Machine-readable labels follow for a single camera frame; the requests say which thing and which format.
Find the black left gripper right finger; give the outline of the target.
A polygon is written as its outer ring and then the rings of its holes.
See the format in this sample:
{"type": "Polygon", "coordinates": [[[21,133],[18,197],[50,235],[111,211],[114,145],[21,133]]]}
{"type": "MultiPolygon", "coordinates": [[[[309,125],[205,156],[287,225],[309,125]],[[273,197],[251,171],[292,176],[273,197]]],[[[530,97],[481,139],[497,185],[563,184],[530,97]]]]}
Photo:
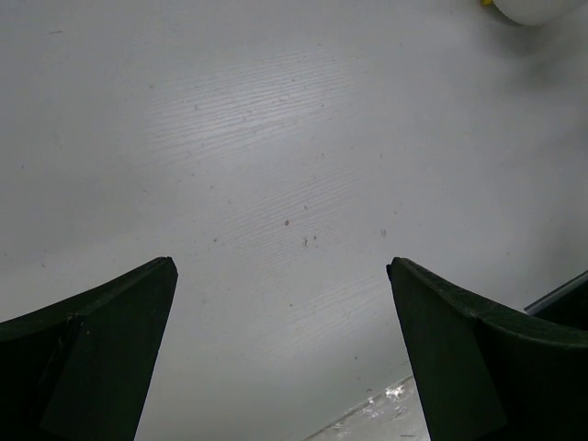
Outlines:
{"type": "Polygon", "coordinates": [[[434,440],[587,437],[587,277],[523,311],[397,257],[388,276],[434,440]]]}

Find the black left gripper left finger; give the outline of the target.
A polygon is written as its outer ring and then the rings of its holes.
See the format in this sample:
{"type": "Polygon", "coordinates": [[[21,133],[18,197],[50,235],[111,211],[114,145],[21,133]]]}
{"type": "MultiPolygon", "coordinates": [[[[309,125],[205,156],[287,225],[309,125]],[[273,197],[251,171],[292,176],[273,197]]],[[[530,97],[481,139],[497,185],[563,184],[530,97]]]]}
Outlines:
{"type": "Polygon", "coordinates": [[[134,439],[176,283],[158,257],[2,322],[2,439],[134,439]]]}

